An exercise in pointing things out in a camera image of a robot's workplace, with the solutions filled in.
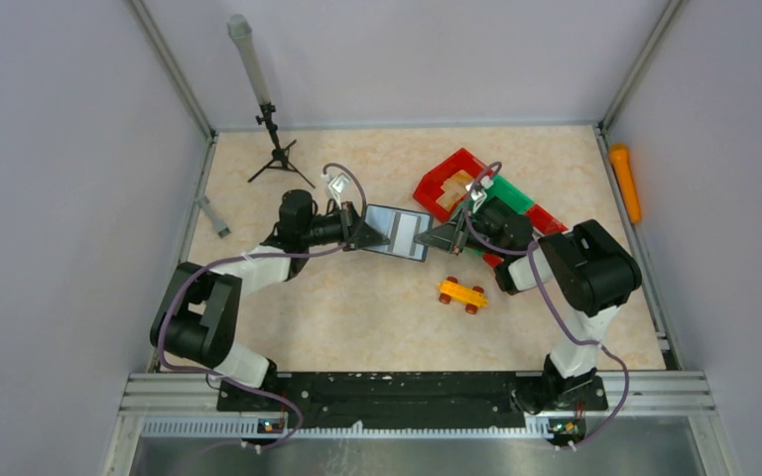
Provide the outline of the black leather card holder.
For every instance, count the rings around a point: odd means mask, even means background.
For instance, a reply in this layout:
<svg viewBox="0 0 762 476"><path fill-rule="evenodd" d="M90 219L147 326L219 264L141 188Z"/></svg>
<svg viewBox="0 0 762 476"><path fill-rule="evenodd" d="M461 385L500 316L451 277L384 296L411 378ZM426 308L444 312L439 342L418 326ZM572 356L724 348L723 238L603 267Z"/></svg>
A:
<svg viewBox="0 0 762 476"><path fill-rule="evenodd" d="M384 237L360 251L424 263L428 247L416 241L416 236L429 231L434 218L427 212L378 204L369 204L365 224Z"/></svg>

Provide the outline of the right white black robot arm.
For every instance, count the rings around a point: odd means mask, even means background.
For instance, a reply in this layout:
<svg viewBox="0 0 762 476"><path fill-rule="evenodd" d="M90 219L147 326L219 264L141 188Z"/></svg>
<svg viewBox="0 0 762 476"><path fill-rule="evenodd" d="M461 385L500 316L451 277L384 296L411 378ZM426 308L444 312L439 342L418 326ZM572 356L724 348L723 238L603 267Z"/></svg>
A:
<svg viewBox="0 0 762 476"><path fill-rule="evenodd" d="M474 207L462 204L450 221L415 240L455 255L465 248L497 255L495 281L510 296L556 283L562 301L543 299L563 337L546 356L539 380L516 401L536 414L570 408L591 393L607 327L642 284L637 262L596 220L536 238L528 216L492 197Z"/></svg>

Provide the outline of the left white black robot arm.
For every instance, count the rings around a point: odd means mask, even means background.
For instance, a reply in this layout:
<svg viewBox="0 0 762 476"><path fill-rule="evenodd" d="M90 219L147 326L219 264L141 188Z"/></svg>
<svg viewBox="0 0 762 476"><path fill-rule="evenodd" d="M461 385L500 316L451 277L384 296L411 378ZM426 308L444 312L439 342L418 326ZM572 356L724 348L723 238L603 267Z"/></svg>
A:
<svg viewBox="0 0 762 476"><path fill-rule="evenodd" d="M255 410L277 401L278 383L267 376L271 362L236 342L243 298L295 278L313 247L332 245L352 251L388 244L388 238L363 222L355 207L332 202L319 213L312 195L285 192L270 235L247 255L222 259L213 267L177 265L150 331L158 353L170 353L241 384L241 398Z"/></svg>

